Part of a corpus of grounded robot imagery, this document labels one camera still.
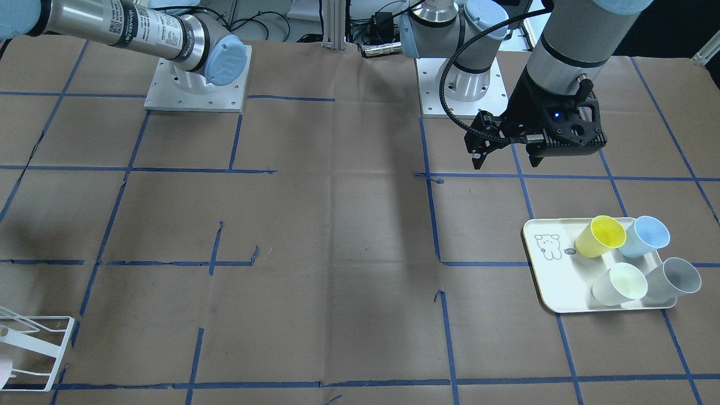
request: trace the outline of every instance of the cartoon bear drawing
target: cartoon bear drawing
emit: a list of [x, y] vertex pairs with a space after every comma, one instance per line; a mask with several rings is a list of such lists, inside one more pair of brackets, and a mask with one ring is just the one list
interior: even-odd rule
[[560, 260], [560, 235], [535, 235], [540, 250], [548, 260]]

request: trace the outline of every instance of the gray floor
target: gray floor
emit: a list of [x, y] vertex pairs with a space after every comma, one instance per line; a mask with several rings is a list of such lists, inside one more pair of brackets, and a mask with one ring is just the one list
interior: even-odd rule
[[[154, 58], [11, 44], [0, 297], [80, 327], [56, 392], [0, 403], [720, 403], [703, 68], [612, 58], [601, 154], [532, 169], [510, 147], [476, 172], [458, 128], [420, 118], [412, 61], [252, 45], [238, 116], [147, 113]], [[508, 87], [527, 57], [499, 56]], [[599, 214], [662, 219], [661, 257], [695, 263], [701, 291], [666, 311], [543, 307], [523, 224]]]

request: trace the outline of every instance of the yellow cup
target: yellow cup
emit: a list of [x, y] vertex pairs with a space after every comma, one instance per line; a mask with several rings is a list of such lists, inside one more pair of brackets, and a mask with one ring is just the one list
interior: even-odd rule
[[585, 257], [598, 257], [623, 246], [626, 238], [625, 228], [615, 218], [599, 215], [575, 239], [575, 248]]

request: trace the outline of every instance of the white plate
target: white plate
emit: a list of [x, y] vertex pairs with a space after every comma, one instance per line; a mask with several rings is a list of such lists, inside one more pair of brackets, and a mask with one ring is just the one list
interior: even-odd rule
[[[631, 311], [672, 308], [678, 301], [658, 301], [650, 297], [617, 306], [604, 306], [591, 292], [593, 283], [613, 264], [625, 262], [647, 274], [660, 265], [657, 252], [637, 259], [623, 256], [617, 249], [594, 259], [575, 251], [575, 239], [592, 218], [531, 219], [523, 227], [523, 238], [530, 256], [540, 298], [554, 312]], [[624, 228], [634, 218], [617, 218]]]

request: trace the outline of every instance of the metal post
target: metal post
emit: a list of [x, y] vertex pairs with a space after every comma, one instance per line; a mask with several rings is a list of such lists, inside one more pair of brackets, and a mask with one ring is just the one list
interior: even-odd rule
[[321, 0], [323, 2], [323, 47], [345, 52], [345, 6], [346, 0]]
[[693, 56], [693, 62], [698, 66], [705, 66], [710, 59], [715, 56], [720, 50], [720, 31], [713, 36], [708, 43], [700, 49], [695, 56]]

